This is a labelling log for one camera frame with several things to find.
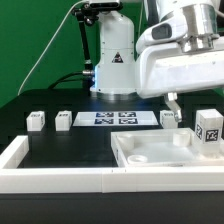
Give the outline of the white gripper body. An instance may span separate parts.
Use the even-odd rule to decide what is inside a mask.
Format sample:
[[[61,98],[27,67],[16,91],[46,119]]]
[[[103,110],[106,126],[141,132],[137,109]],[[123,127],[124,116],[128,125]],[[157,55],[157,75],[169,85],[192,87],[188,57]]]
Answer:
[[[210,51],[184,54],[173,42],[146,48],[136,62],[137,93],[151,98],[224,86],[224,41]]]

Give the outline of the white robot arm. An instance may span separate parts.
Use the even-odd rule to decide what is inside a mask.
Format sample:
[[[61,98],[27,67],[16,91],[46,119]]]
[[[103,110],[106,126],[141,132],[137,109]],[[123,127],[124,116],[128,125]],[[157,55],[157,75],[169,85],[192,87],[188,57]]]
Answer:
[[[100,61],[94,97],[162,96],[181,121],[179,93],[224,86],[224,37],[217,31],[220,0],[144,0],[148,28],[134,37],[120,0],[91,0],[99,11]]]

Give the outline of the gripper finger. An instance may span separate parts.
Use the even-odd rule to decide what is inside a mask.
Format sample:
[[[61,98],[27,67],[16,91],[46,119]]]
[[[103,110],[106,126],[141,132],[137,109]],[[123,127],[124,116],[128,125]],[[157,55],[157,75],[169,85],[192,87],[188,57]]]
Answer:
[[[177,123],[182,121],[181,108],[177,104],[177,94],[175,92],[166,93],[164,95],[164,100],[169,109],[174,113],[174,119]]]

